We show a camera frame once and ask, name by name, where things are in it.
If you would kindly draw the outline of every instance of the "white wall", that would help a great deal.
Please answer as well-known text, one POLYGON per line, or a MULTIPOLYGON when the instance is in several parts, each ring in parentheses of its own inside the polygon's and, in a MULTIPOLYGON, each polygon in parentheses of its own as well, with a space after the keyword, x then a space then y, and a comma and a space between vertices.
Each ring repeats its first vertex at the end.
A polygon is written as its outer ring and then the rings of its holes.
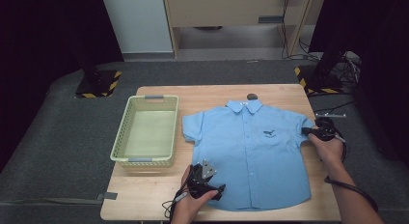
POLYGON ((163 0, 103 0, 122 53, 173 52, 163 0))

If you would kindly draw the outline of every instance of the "shirt chest logo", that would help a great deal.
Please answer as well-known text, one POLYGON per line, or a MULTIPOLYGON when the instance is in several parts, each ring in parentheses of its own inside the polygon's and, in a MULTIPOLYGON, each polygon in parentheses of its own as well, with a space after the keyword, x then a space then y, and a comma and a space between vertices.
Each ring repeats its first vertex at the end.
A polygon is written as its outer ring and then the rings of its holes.
POLYGON ((274 134, 275 130, 265 130, 264 131, 264 136, 267 138, 274 138, 276 137, 276 134, 274 134))

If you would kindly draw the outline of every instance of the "hand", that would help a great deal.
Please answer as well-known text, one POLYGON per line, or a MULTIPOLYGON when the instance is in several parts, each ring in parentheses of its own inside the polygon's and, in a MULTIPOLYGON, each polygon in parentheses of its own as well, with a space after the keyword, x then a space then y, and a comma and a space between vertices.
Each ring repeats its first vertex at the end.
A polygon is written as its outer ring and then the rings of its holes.
POLYGON ((315 144, 319 157, 325 164, 342 163, 343 143, 339 139, 322 141, 315 135, 309 134, 308 137, 315 144))
MULTIPOLYGON (((191 169, 189 165, 184 171, 183 177, 181 178, 181 185, 184 185, 184 182, 186 182, 187 178, 189 177, 190 170, 191 169)), ((193 198, 189 193, 187 193, 187 196, 181 199, 175 207, 172 224, 191 223, 193 219, 195 219, 201 207, 206 202, 210 201, 211 198, 213 198, 217 193, 217 190, 208 191, 198 199, 193 198)))

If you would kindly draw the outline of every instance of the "short-sleeved button-up shirt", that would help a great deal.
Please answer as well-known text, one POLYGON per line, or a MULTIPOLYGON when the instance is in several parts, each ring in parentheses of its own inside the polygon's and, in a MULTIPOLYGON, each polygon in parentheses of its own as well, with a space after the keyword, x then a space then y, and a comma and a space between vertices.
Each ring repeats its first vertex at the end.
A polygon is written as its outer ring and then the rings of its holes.
POLYGON ((216 170, 210 185, 226 184, 220 210, 273 210, 311 197, 300 151, 312 127, 306 116, 259 100, 232 101, 182 118, 183 134, 194 141, 192 164, 206 159, 216 170))

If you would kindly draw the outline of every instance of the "carpeted floor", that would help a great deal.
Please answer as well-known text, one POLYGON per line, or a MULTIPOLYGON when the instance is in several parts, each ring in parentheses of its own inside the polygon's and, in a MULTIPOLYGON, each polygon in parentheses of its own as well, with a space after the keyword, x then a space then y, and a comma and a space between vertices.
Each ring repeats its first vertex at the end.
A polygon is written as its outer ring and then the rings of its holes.
MULTIPOLYGON (((110 98, 75 98, 82 71, 50 86, 35 121, 0 175, 0 223, 114 223, 101 220, 100 205, 29 203, 28 199, 93 200, 106 191, 110 160, 127 98, 141 86, 298 83, 293 69, 306 61, 112 63, 122 72, 110 98)), ((310 98, 313 110, 351 101, 351 96, 310 98)), ((336 110, 348 141, 345 165, 356 183, 378 203, 387 223, 409 223, 409 169, 376 150, 356 107, 336 110)))

